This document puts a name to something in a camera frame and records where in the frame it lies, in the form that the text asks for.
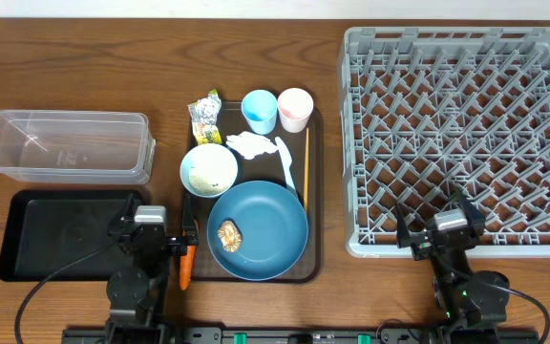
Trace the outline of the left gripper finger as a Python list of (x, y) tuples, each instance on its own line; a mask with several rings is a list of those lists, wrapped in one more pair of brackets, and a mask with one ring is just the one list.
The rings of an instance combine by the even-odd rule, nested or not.
[(134, 194), (130, 193), (125, 201), (125, 205), (122, 208), (119, 226), (126, 227), (134, 221)]
[(198, 225), (192, 211), (192, 200), (188, 193), (184, 195), (182, 222), (182, 235), (186, 246), (186, 255), (190, 256), (199, 244)]

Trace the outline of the pink cup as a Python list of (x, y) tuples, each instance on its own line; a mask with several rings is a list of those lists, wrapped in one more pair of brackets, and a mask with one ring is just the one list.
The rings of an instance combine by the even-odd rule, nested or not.
[(277, 99), (280, 121), (289, 133), (299, 133), (306, 126), (313, 111), (313, 98), (300, 88), (289, 88)]

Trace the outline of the orange carrot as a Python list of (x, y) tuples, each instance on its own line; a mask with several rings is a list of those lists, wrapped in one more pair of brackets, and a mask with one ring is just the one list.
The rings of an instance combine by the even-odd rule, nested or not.
[(187, 253), (180, 257), (179, 282), (181, 290), (186, 290), (190, 285), (196, 248), (196, 246), (187, 245)]

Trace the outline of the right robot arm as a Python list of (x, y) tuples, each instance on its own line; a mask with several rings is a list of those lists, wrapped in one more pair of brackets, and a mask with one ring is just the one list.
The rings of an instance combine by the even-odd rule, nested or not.
[(420, 343), (497, 343), (496, 324), (506, 320), (508, 278), (495, 271), (474, 272), (466, 252), (485, 230), (485, 216), (457, 189), (456, 208), (435, 214), (420, 232), (411, 232), (395, 207), (396, 244), (434, 270), (434, 298), (448, 319), (418, 337)]

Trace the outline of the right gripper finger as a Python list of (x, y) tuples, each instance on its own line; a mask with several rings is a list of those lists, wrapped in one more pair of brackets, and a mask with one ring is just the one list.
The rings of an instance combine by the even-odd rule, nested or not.
[(455, 188), (455, 196), (458, 200), (459, 208), (467, 220), (468, 227), (476, 234), (483, 234), (485, 230), (485, 216), (469, 201), (460, 187)]
[(408, 230), (407, 224), (405, 222), (405, 216), (399, 206), (395, 205), (395, 216), (397, 221), (397, 230), (396, 230), (396, 243), (399, 248), (409, 247), (411, 242), (411, 234)]

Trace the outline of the foil snack wrapper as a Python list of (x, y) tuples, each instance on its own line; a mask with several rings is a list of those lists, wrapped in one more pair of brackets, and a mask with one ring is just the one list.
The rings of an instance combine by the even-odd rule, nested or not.
[(217, 127), (221, 108), (222, 101), (216, 89), (211, 90), (207, 97), (188, 105), (192, 133), (198, 145), (206, 143), (222, 144), (222, 137)]

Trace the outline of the dark blue plate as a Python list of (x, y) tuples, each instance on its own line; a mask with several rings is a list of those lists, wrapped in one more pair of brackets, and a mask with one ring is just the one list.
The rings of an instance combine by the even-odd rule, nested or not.
[[(235, 252), (224, 249), (218, 230), (231, 221), (242, 242)], [(303, 255), (309, 227), (297, 197), (267, 181), (240, 183), (227, 190), (212, 207), (205, 230), (212, 256), (228, 273), (249, 281), (284, 274)]]

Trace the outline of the white tissue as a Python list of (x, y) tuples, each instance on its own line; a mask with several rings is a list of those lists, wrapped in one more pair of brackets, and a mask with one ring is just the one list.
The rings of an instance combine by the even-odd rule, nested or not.
[(238, 152), (246, 160), (253, 160), (262, 154), (273, 154), (277, 146), (267, 137), (243, 131), (226, 137), (226, 145)]

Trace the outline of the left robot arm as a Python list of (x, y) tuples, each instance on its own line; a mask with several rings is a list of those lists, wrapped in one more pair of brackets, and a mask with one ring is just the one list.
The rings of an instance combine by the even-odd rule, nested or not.
[(189, 196), (184, 197), (181, 229), (181, 236), (168, 235), (166, 208), (135, 205), (133, 196), (108, 224), (107, 234), (131, 263), (113, 273), (107, 284), (111, 302), (107, 343), (183, 341), (182, 330), (164, 318), (163, 305), (171, 259), (188, 258), (199, 243)]

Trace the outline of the light blue cup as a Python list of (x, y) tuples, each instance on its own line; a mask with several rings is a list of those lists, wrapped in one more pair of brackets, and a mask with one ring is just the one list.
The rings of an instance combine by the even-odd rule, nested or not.
[(254, 90), (242, 100), (241, 110), (245, 120), (255, 134), (272, 132), (277, 120), (277, 99), (267, 90)]

